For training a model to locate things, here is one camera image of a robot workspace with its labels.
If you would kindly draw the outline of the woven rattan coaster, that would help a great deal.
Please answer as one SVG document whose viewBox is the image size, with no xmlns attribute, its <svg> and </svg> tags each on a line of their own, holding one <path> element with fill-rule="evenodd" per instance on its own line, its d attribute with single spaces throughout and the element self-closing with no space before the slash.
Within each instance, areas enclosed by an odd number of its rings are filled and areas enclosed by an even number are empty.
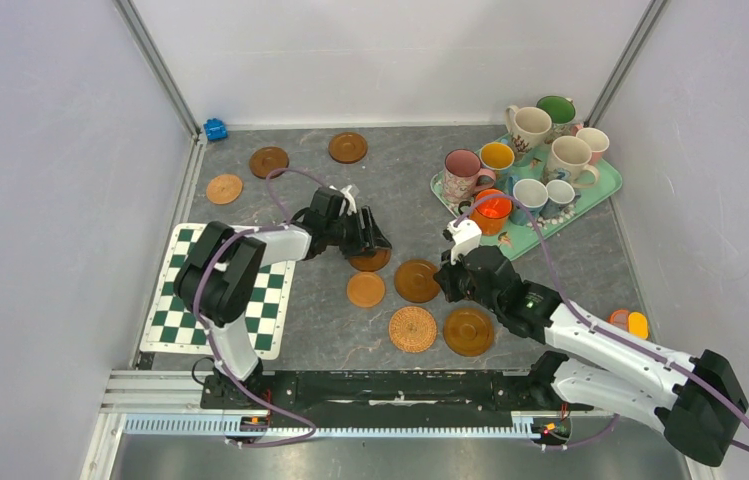
<svg viewBox="0 0 749 480">
<path fill-rule="evenodd" d="M 398 309 L 390 318 L 388 334 L 401 351 L 421 353 L 428 350 L 437 338 L 437 324 L 426 309 L 407 306 Z"/>
</svg>

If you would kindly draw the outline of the light orange wooden coaster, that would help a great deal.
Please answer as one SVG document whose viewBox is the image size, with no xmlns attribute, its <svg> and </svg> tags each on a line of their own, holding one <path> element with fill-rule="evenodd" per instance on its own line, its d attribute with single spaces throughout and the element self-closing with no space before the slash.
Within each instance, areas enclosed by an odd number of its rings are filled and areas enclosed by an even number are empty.
<svg viewBox="0 0 749 480">
<path fill-rule="evenodd" d="M 385 297 L 386 286 L 383 279 L 373 272 L 359 272 L 347 283 L 346 295 L 349 301 L 360 308 L 378 305 Z"/>
</svg>

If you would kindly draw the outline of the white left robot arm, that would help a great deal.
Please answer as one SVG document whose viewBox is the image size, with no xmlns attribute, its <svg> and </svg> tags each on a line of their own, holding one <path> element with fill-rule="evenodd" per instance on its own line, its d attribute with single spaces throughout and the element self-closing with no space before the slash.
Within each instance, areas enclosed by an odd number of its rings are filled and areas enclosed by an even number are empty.
<svg viewBox="0 0 749 480">
<path fill-rule="evenodd" d="M 228 377 L 225 392 L 240 407 L 256 405 L 264 394 L 254 374 L 261 360 L 245 321 L 259 271 L 282 262 L 310 260 L 329 247 L 346 259 L 372 258 L 392 244 L 354 187 L 320 187 L 310 205 L 291 221 L 264 227 L 207 223 L 180 267 L 174 295 L 208 330 L 216 368 Z"/>
</svg>

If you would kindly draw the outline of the brown ridged wooden coaster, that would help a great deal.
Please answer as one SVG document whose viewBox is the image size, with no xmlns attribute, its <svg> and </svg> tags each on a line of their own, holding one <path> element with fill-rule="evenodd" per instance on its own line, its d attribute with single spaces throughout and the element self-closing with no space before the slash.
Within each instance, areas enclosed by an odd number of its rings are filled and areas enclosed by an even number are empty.
<svg viewBox="0 0 749 480">
<path fill-rule="evenodd" d="M 447 316 L 443 337 L 447 346 L 456 354 L 476 357 L 491 348 L 495 330 L 487 313 L 476 308 L 464 307 L 452 311 Z"/>
</svg>

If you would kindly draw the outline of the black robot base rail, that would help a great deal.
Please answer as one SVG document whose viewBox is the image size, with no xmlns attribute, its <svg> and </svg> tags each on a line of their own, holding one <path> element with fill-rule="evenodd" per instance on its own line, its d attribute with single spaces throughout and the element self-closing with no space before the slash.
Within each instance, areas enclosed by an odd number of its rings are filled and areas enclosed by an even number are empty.
<svg viewBox="0 0 749 480">
<path fill-rule="evenodd" d="M 239 411 L 247 429 L 303 432 L 507 427 L 514 412 L 587 412 L 564 403 L 525 371 L 276 370 L 251 376 L 241 392 L 214 372 L 203 410 Z"/>
</svg>

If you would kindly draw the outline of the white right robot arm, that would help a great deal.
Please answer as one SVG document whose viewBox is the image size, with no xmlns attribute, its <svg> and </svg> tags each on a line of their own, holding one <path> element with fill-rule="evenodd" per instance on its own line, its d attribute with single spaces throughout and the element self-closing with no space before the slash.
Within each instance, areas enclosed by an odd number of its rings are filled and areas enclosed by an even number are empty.
<svg viewBox="0 0 749 480">
<path fill-rule="evenodd" d="M 674 351 L 597 319 L 559 292 L 522 279 L 492 246 L 443 252 L 433 277 L 447 301 L 473 301 L 510 333 L 549 346 L 527 382 L 535 405 L 561 401 L 612 411 L 662 433 L 700 464 L 722 465 L 748 410 L 726 357 Z"/>
</svg>

